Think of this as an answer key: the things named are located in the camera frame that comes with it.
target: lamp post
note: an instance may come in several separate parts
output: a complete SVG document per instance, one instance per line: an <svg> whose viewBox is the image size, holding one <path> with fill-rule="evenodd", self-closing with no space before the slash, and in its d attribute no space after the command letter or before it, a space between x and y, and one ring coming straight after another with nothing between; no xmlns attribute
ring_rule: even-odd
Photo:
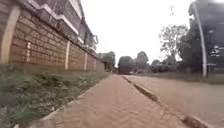
<svg viewBox="0 0 224 128"><path fill-rule="evenodd" d="M206 54L206 47L205 47L205 39L204 39L204 33L203 28L200 21L200 16L198 13L196 2L193 2L193 9L195 12L195 19L198 23L200 38L201 38L201 48L202 48L202 71L203 71L203 77L207 77L207 54Z"/></svg>

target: grass verge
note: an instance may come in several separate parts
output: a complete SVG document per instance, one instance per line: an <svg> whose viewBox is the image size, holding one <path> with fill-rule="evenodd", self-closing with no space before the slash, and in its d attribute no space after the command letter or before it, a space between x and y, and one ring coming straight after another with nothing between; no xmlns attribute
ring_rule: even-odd
<svg viewBox="0 0 224 128"><path fill-rule="evenodd" d="M25 128L98 83L105 72L0 67L0 127Z"/></svg>

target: road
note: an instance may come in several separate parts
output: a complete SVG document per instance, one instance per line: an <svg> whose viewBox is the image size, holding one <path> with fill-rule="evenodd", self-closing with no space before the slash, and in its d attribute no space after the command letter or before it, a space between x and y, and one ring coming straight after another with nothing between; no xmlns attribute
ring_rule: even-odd
<svg viewBox="0 0 224 128"><path fill-rule="evenodd" d="M224 85L189 83L155 77L126 77L154 92L177 111L193 114L215 128L224 127Z"/></svg>

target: sky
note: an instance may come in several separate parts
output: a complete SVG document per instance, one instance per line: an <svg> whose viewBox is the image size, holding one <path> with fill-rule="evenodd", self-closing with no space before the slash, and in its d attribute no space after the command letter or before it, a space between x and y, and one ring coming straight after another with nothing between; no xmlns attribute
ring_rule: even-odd
<svg viewBox="0 0 224 128"><path fill-rule="evenodd" d="M137 57L145 51L149 63L164 58L159 33L169 24L189 24L190 0L81 0L86 21L99 38L97 53L114 51ZM170 15L174 6L174 15Z"/></svg>

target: grass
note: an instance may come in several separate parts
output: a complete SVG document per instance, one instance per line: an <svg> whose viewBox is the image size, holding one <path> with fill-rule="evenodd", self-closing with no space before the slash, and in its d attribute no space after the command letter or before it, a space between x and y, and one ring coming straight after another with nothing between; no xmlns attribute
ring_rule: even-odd
<svg viewBox="0 0 224 128"><path fill-rule="evenodd" d="M0 127L21 128L72 101L109 74L0 67Z"/></svg>
<svg viewBox="0 0 224 128"><path fill-rule="evenodd" d="M224 85L224 74L209 74L207 78L202 78L202 74L183 74L183 73L156 73L151 74L152 77L159 77L165 79L176 79L187 82L201 82L212 85Z"/></svg>

